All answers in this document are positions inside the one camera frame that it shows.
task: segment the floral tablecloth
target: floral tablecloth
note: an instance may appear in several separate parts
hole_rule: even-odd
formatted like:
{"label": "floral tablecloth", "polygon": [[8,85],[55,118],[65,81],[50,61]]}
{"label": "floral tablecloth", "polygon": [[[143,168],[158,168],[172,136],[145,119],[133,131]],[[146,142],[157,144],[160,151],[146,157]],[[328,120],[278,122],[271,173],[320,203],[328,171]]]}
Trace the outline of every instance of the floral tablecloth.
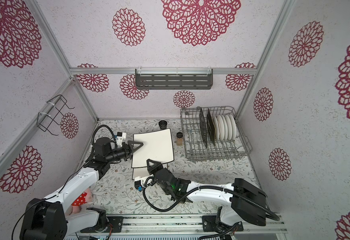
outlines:
{"label": "floral tablecloth", "polygon": [[[104,120],[100,124],[108,125],[116,134],[126,132],[126,140],[133,140],[134,133],[158,131],[159,120]],[[175,177],[208,184],[226,184],[235,178],[244,178],[258,186],[253,169],[247,157],[236,160],[191,162],[184,156],[184,147],[177,146],[175,136],[181,131],[180,119],[167,120],[167,128],[171,129],[174,140],[175,160],[168,164],[169,170]],[[98,137],[110,137],[108,129],[101,128]],[[131,160],[111,164],[107,174],[91,187],[94,196],[91,207],[105,209],[107,214],[160,214],[152,209],[143,198],[143,194],[134,188],[132,180]],[[146,190],[151,203],[160,208],[167,208],[173,204],[168,195],[156,184]],[[195,202],[178,204],[167,214],[211,214],[216,213],[220,204],[213,202]]]}

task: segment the black cup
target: black cup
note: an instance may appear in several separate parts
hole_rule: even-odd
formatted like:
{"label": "black cup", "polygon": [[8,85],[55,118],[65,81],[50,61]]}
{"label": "black cup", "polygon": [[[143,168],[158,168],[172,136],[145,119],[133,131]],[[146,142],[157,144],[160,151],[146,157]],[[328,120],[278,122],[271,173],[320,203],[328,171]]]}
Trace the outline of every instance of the black cup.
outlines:
{"label": "black cup", "polygon": [[166,129],[166,128],[167,128],[167,121],[161,120],[161,121],[159,122],[159,128],[160,128],[161,130]]}

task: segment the metal grate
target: metal grate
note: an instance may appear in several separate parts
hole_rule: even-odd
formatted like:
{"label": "metal grate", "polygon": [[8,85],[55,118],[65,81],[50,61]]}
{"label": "metal grate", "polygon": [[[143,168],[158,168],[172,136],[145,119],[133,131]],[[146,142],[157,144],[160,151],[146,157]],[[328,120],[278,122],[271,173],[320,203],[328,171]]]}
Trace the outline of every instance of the metal grate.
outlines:
{"label": "metal grate", "polygon": [[[222,107],[206,107],[201,108],[204,115],[208,109],[211,111],[211,116],[232,114],[235,116],[235,109],[230,106]],[[180,110],[181,128],[183,131],[184,149],[186,158],[191,161],[205,160],[221,160],[221,159],[237,159],[242,156],[247,156],[252,146],[243,131],[236,121],[236,139],[216,141],[215,146],[207,137],[207,147],[205,146],[200,130],[199,120],[200,107],[197,108],[182,108]]]}
{"label": "metal grate", "polygon": [[211,89],[213,73],[197,74],[139,74],[135,70],[136,88],[151,89]]}
{"label": "metal grate", "polygon": [[[91,239],[95,240],[197,240],[201,236],[206,234],[179,234],[179,235],[111,235],[110,239],[108,236],[91,235]],[[90,236],[78,236],[79,240],[89,240]],[[74,236],[67,236],[64,240],[78,240]],[[220,240],[219,237],[206,238],[206,240]]]}

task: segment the pink stuffed toy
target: pink stuffed toy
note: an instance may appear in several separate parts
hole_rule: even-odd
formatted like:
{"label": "pink stuffed toy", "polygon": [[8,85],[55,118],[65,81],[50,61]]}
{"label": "pink stuffed toy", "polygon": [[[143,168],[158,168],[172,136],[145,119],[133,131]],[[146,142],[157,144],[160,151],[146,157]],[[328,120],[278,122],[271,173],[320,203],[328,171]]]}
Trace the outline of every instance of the pink stuffed toy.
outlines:
{"label": "pink stuffed toy", "polygon": [[92,194],[90,188],[87,188],[84,190],[84,192],[77,198],[71,205],[72,205],[72,213],[71,214],[77,214],[80,212],[80,205],[91,202],[92,201]]}

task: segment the dish rack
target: dish rack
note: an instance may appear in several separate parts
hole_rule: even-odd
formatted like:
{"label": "dish rack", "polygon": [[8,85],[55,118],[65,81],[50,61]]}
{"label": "dish rack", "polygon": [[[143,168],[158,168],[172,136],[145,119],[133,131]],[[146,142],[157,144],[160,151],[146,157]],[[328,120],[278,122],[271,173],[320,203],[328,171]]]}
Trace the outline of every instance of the dish rack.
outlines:
{"label": "dish rack", "polygon": [[252,146],[248,138],[244,135],[238,121],[236,123],[235,140],[217,140],[213,145],[209,135],[207,135],[207,147],[202,140],[199,112],[203,110],[205,124],[207,124],[207,110],[211,112],[211,116],[232,114],[235,117],[235,109],[231,106],[221,107],[196,107],[182,108],[180,110],[181,129],[184,139],[184,150],[186,158],[191,161],[206,160],[222,160],[237,159],[239,157],[248,156],[252,151]]}

